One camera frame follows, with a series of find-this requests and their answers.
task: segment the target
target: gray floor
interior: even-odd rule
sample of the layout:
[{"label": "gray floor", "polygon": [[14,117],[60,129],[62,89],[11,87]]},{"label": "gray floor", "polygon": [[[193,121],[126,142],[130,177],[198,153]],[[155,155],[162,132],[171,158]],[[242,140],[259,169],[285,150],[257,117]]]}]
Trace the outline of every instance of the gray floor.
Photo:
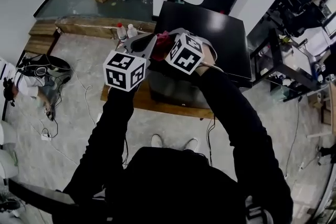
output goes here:
[{"label": "gray floor", "polygon": [[[85,87],[92,85],[92,90],[87,92],[87,100],[94,119],[102,112],[102,63],[113,48],[114,40],[64,34],[52,52],[52,55],[70,63]],[[330,127],[320,124],[317,110],[308,107],[306,97],[299,104],[297,100],[287,103],[274,101],[266,82],[244,92],[244,96],[256,109],[272,137],[282,171],[286,168],[297,127],[298,109],[300,111],[297,139],[289,160],[287,182],[295,202],[294,223],[305,223],[309,218],[307,210],[315,208],[318,204],[330,165],[318,166],[317,161],[313,160],[304,170],[299,171],[299,167],[302,162],[306,166],[314,159],[318,143],[330,146],[334,141],[334,137],[309,141],[306,135],[325,131]],[[40,132],[44,125],[54,134],[56,126],[45,118],[43,109],[37,106],[38,102],[18,96],[16,106],[8,108],[6,121],[16,128],[18,136],[15,147],[19,165],[18,179],[41,187],[63,190],[85,151],[94,127],[88,115],[84,90],[76,76],[65,85],[62,103],[56,110],[58,135],[51,142],[42,141]],[[200,152],[208,156],[205,139],[208,123],[209,120],[200,121],[187,116],[135,109],[127,131],[129,159],[139,148],[150,145],[154,133],[162,135],[165,146],[177,149],[182,148],[189,139],[197,137],[201,143]],[[214,166],[236,179],[233,148],[230,147],[228,136],[219,122],[211,133],[211,143]],[[42,216],[45,223],[51,223],[49,214],[42,212]],[[44,223],[39,211],[31,206],[26,207],[22,219],[26,223]]]},{"label": "gray floor", "polygon": [[95,16],[124,18],[151,22],[153,6],[141,0],[49,0],[37,14],[37,19],[59,18],[63,16]]}]

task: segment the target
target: shoe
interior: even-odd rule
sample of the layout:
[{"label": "shoe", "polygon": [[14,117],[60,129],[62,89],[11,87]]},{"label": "shoe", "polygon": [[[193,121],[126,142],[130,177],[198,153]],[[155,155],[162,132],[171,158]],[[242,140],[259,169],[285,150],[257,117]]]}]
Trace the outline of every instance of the shoe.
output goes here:
[{"label": "shoe", "polygon": [[199,150],[199,142],[196,138],[191,139],[186,145],[185,150],[191,150],[193,152],[198,153]]},{"label": "shoe", "polygon": [[47,111],[47,109],[44,109],[43,112],[45,113],[45,115],[48,117],[49,120],[54,121],[54,110],[50,109],[49,111]]},{"label": "shoe", "polygon": [[152,136],[152,147],[163,147],[163,142],[161,137],[158,134]]}]

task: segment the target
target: white sneaker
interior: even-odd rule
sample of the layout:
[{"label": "white sneaker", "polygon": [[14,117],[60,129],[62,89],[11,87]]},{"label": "white sneaker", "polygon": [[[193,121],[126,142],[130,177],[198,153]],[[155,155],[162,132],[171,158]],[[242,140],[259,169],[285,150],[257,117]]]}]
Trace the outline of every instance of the white sneaker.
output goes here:
[{"label": "white sneaker", "polygon": [[161,137],[158,134],[152,136],[152,147],[163,147],[163,142]]},{"label": "white sneaker", "polygon": [[199,150],[199,142],[196,138],[191,139],[186,145],[185,150],[191,150],[193,152],[198,153]]}]

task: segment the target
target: wooden step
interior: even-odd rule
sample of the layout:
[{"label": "wooden step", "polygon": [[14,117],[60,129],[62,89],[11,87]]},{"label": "wooden step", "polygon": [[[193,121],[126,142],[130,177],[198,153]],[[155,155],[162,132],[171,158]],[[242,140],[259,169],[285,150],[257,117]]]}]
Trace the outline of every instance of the wooden step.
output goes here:
[{"label": "wooden step", "polygon": [[29,31],[31,36],[59,36],[56,31],[56,20],[38,20]]},{"label": "wooden step", "polygon": [[32,36],[25,46],[26,52],[49,55],[58,38],[50,36]]}]

